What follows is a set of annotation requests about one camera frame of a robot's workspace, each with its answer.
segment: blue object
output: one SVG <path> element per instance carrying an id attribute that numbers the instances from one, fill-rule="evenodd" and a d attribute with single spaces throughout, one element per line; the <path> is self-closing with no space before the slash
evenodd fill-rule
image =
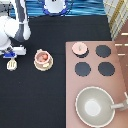
<path id="1" fill-rule="evenodd" d="M 50 13 L 50 12 L 48 11 L 48 9 L 44 9 L 44 8 L 42 8 L 42 9 L 43 9 L 43 12 L 44 12 L 46 15 L 50 15 L 50 16 L 64 15 L 64 14 L 67 12 L 67 10 L 68 10 L 68 1 L 65 1 L 65 5 L 66 5 L 66 8 L 63 9 L 63 10 L 62 10 L 61 12 L 59 12 L 59 13 Z"/>
<path id="2" fill-rule="evenodd" d="M 14 52 L 9 52 L 9 53 L 4 53 L 4 58 L 13 58 L 15 57 L 15 53 Z"/>

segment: black burner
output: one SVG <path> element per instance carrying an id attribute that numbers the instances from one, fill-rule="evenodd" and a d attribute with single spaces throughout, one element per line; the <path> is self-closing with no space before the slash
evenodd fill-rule
<path id="1" fill-rule="evenodd" d="M 99 45 L 96 48 L 96 54 L 100 57 L 108 57 L 111 54 L 111 49 L 106 45 Z"/>
<path id="2" fill-rule="evenodd" d="M 89 53 L 89 50 L 87 49 L 87 52 L 85 54 L 83 54 L 83 55 L 77 55 L 76 54 L 76 56 L 79 57 L 79 58 L 84 58 L 88 55 L 88 53 Z"/>
<path id="3" fill-rule="evenodd" d="M 103 76 L 112 76 L 115 72 L 114 66 L 109 62 L 100 63 L 98 70 Z"/>
<path id="4" fill-rule="evenodd" d="M 79 76 L 87 76 L 91 71 L 89 64 L 86 62 L 79 62 L 75 66 L 75 72 Z"/>

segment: pink stovetop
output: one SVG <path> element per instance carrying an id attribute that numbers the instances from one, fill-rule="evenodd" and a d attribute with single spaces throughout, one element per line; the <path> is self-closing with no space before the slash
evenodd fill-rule
<path id="1" fill-rule="evenodd" d="M 76 42 L 66 42 L 66 128 L 90 128 L 78 117 L 75 110 L 75 100 L 78 93 L 88 86 L 97 86 L 106 90 L 115 103 L 125 100 L 124 92 L 126 87 L 115 48 L 112 41 L 82 41 L 88 49 L 89 54 L 85 58 L 76 57 L 72 52 L 72 46 Z M 98 45 L 107 45 L 111 48 L 111 55 L 106 58 L 99 57 L 95 50 Z M 98 71 L 101 62 L 111 62 L 115 67 L 112 76 L 102 76 Z M 75 73 L 75 65 L 78 62 L 87 62 L 91 67 L 91 72 L 86 77 L 80 77 Z M 128 110 L 116 110 L 112 122 L 105 128 L 128 128 Z"/>

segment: pink food item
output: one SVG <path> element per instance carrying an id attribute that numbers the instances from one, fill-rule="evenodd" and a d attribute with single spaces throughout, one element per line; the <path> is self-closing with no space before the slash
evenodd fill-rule
<path id="1" fill-rule="evenodd" d="M 43 54 L 43 59 L 47 60 L 48 59 L 48 55 L 47 54 Z"/>

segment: white bowl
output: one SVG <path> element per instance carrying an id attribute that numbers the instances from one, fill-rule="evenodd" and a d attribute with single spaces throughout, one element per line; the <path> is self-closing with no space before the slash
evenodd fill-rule
<path id="1" fill-rule="evenodd" d="M 105 127 L 114 118 L 112 97 L 99 87 L 87 87 L 76 98 L 76 112 L 79 118 L 91 127 Z"/>

